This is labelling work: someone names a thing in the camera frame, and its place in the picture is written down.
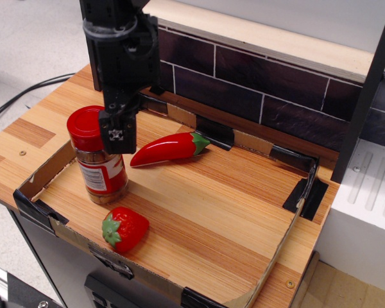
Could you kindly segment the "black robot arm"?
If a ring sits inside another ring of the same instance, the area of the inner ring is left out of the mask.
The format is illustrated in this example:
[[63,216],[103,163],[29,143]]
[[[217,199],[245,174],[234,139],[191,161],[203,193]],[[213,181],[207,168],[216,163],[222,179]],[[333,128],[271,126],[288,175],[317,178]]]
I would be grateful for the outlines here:
[[94,88],[103,93],[98,115],[109,154],[132,154],[137,147],[139,92],[158,85],[158,19],[143,12],[147,1],[81,1]]

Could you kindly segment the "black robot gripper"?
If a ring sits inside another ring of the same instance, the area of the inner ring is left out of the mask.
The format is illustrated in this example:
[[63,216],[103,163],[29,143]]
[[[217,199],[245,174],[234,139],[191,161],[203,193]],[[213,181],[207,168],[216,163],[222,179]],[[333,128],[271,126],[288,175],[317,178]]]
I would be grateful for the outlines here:
[[137,147],[137,93],[160,79],[158,19],[135,15],[117,26],[84,19],[86,38],[93,43],[96,73],[105,111],[99,112],[99,130],[109,154],[134,154]]

